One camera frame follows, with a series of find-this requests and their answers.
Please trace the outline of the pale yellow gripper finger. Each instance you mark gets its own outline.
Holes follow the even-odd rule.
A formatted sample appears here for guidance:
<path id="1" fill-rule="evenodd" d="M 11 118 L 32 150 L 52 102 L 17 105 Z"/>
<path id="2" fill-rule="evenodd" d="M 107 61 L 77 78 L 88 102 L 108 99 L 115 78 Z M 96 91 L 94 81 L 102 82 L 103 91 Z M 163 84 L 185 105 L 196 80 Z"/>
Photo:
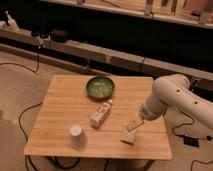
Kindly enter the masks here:
<path id="1" fill-rule="evenodd" d="M 144 123 L 144 120 L 141 118 L 132 119 L 127 123 L 127 130 L 132 131 L 136 129 L 137 127 L 141 126 L 143 123 Z"/>

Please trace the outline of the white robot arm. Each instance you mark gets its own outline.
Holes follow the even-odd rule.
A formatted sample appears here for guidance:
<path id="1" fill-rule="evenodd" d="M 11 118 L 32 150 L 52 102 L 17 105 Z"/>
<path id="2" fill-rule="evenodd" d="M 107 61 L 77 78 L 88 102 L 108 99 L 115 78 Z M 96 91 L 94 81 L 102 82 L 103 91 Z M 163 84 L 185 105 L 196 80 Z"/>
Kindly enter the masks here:
<path id="1" fill-rule="evenodd" d="M 127 123 L 127 130 L 141 126 L 164 115 L 169 106 L 175 106 L 213 130 L 213 102 L 209 102 L 190 90 L 189 79 L 182 74 L 162 76 L 154 80 L 152 92 L 141 104 L 139 115 Z"/>

